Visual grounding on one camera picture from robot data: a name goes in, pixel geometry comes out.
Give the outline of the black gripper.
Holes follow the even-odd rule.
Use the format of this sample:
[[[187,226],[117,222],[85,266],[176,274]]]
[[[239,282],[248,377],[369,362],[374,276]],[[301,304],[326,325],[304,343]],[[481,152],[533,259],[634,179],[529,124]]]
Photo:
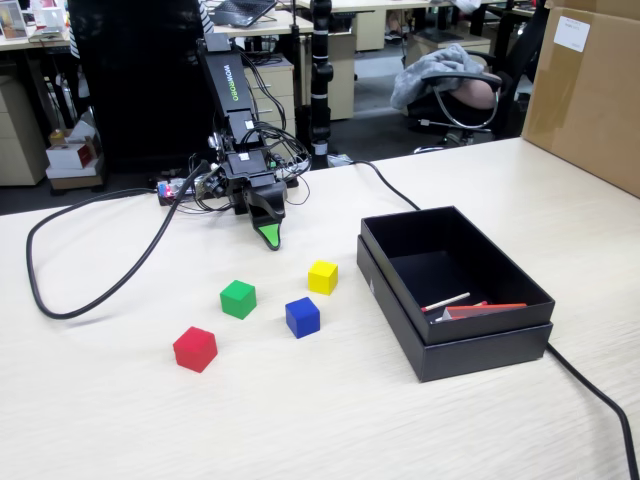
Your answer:
[[[285,218],[286,184],[267,166],[258,150],[228,153],[222,164],[225,195],[236,215],[249,214],[256,232],[272,251],[281,247],[281,222]]]

